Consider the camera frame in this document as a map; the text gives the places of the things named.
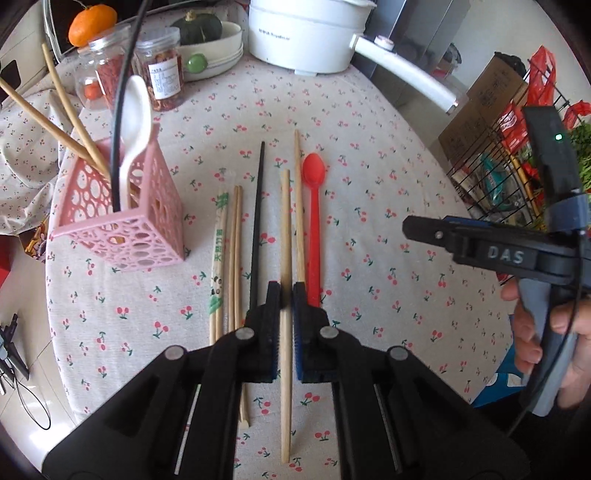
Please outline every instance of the blue object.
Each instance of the blue object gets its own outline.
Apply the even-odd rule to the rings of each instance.
[[[523,389],[523,374],[515,367],[515,346],[511,345],[489,385],[476,397],[473,407],[483,407]]]

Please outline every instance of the white ceramic spoon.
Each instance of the white ceramic spoon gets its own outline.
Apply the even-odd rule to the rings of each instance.
[[[152,104],[142,77],[132,75],[125,86],[121,141],[125,157],[119,168],[119,201],[121,210],[129,210],[129,173],[136,157],[148,146],[152,133]]]

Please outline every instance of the human hand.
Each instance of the human hand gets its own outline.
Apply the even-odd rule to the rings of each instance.
[[[519,299],[516,278],[503,286],[501,298],[506,301],[518,300],[512,325],[515,341],[515,366],[520,372],[529,375],[534,369],[534,365],[540,362],[542,349],[534,339],[534,319],[525,311]],[[572,302],[552,310],[550,315],[552,330],[562,335],[565,334],[572,311]],[[573,331],[579,334],[579,339],[558,394],[558,405],[562,408],[579,404],[591,384],[591,300],[581,299],[579,302],[579,311],[574,320]]]

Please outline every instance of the tiled floor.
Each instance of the tiled floor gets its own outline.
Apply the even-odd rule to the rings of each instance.
[[[50,413],[49,430],[39,428],[27,415],[16,390],[1,380],[7,393],[0,397],[0,423],[23,454],[38,469],[52,447],[74,428],[66,392],[61,383],[51,345],[45,297],[45,265],[25,255],[20,243],[12,244],[12,268],[0,288],[0,323],[7,325],[12,314],[18,314],[14,343],[29,366],[31,375],[26,385],[44,403]],[[44,427],[48,425],[42,406],[24,388],[22,401]]]

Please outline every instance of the red plastic spoon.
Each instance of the red plastic spoon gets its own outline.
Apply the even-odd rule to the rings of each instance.
[[[320,201],[319,188],[324,183],[326,168],[322,158],[311,153],[304,159],[301,176],[311,192],[310,199],[310,245],[308,248],[308,304],[320,306]]]

